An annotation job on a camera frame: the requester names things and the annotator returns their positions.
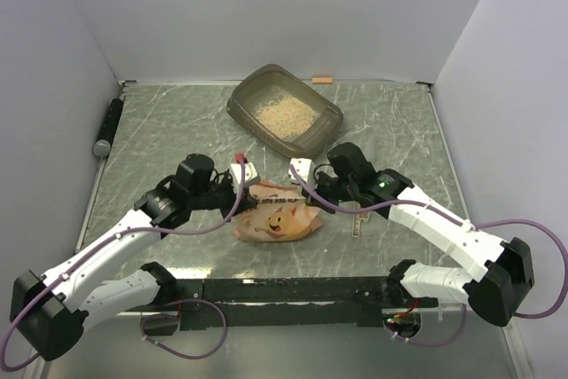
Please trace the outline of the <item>grey plastic litter box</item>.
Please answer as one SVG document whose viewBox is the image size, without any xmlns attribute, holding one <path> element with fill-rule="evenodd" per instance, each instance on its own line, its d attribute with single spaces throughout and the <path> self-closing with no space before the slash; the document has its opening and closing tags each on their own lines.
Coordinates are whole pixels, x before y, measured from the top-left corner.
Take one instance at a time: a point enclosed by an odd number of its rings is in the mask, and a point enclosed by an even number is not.
<svg viewBox="0 0 568 379">
<path fill-rule="evenodd" d="M 260 67 L 239 83 L 226 111 L 287 158 L 319 155 L 343 125 L 338 106 L 276 64 Z"/>
</svg>

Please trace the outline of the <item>pink cat litter bag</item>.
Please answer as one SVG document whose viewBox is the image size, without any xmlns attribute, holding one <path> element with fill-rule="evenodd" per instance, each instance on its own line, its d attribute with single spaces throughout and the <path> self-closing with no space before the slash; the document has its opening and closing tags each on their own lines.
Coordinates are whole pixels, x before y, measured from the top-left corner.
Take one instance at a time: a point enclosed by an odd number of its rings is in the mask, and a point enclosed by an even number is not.
<svg viewBox="0 0 568 379">
<path fill-rule="evenodd" d="M 261 181 L 249 188 L 257 202 L 233 218 L 236 240 L 248 242 L 300 241 L 322 227 L 321 209 L 308 206 L 296 186 Z"/>
</svg>

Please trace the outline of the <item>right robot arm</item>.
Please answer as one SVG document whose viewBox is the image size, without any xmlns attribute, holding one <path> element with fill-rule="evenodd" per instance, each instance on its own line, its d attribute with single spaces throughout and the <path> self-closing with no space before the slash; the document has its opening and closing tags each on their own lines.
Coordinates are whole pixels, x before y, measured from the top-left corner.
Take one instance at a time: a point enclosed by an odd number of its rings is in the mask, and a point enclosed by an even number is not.
<svg viewBox="0 0 568 379">
<path fill-rule="evenodd" d="M 466 304 L 486 322 L 505 327 L 533 287 L 532 254 L 524 241 L 476 228 L 430 198 L 393 169 L 376 170 L 358 146 L 342 143 L 327 155 L 334 174 L 318 172 L 310 160 L 293 161 L 292 180 L 312 204 L 329 213 L 347 212 L 355 201 L 423 237 L 458 265 L 455 268 L 405 260 L 390 271 L 387 294 L 397 306 L 415 299 Z"/>
</svg>

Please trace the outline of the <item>clean litter granules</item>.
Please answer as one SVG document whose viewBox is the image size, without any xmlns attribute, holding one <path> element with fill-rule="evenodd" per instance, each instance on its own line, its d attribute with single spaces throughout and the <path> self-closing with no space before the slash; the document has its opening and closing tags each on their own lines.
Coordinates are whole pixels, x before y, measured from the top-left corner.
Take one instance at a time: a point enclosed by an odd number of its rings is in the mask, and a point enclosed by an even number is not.
<svg viewBox="0 0 568 379">
<path fill-rule="evenodd" d="M 255 110 L 255 118 L 280 139 L 297 138 L 316 122 L 319 113 L 290 95 L 271 99 Z"/>
</svg>

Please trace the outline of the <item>small orange block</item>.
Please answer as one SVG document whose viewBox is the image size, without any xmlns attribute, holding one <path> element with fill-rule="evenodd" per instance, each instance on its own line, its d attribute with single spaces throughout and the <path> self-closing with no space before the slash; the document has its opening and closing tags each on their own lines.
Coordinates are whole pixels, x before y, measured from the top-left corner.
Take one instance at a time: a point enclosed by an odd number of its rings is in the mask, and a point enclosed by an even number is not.
<svg viewBox="0 0 568 379">
<path fill-rule="evenodd" d="M 334 79 L 331 77 L 314 77 L 312 78 L 313 84 L 332 84 Z"/>
</svg>

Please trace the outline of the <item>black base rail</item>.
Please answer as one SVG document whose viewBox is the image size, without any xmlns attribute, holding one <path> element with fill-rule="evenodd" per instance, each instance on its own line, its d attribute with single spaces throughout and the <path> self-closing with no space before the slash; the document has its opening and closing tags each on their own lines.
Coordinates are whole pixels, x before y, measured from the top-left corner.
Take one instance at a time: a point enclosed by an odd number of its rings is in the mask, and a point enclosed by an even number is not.
<svg viewBox="0 0 568 379">
<path fill-rule="evenodd" d="M 227 325 L 236 327 L 355 324 L 381 327 L 389 312 L 419 303 L 385 277 L 182 279 L 170 302 L 198 297 L 220 308 Z"/>
</svg>

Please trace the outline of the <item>black cylinder with grey cap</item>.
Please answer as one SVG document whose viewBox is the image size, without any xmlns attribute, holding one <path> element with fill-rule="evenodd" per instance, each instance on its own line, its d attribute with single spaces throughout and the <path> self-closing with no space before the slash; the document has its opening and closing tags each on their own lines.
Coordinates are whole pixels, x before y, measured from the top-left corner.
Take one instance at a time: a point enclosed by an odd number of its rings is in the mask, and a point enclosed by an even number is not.
<svg viewBox="0 0 568 379">
<path fill-rule="evenodd" d="M 98 158 L 105 158 L 110 154 L 122 116 L 123 105 L 123 100 L 119 98 L 113 99 L 109 104 L 92 148 L 92 152 Z"/>
</svg>

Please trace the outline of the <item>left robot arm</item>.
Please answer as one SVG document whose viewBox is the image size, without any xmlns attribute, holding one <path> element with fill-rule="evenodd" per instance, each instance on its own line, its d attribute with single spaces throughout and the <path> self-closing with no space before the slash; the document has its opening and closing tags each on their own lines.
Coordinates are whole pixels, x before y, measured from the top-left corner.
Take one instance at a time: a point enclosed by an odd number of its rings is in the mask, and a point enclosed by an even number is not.
<svg viewBox="0 0 568 379">
<path fill-rule="evenodd" d="M 41 274 L 26 271 L 13 284 L 11 332 L 18 331 L 36 356 L 55 360 L 68 352 L 89 328 L 138 306 L 156 310 L 174 302 L 176 280 L 157 264 L 143 265 L 132 275 L 111 275 L 143 249 L 170 234 L 195 211 L 217 210 L 221 222 L 256 206 L 249 187 L 260 177 L 244 154 L 223 173 L 204 154 L 190 154 L 173 175 L 144 193 L 132 209 L 93 243 L 67 261 Z"/>
</svg>

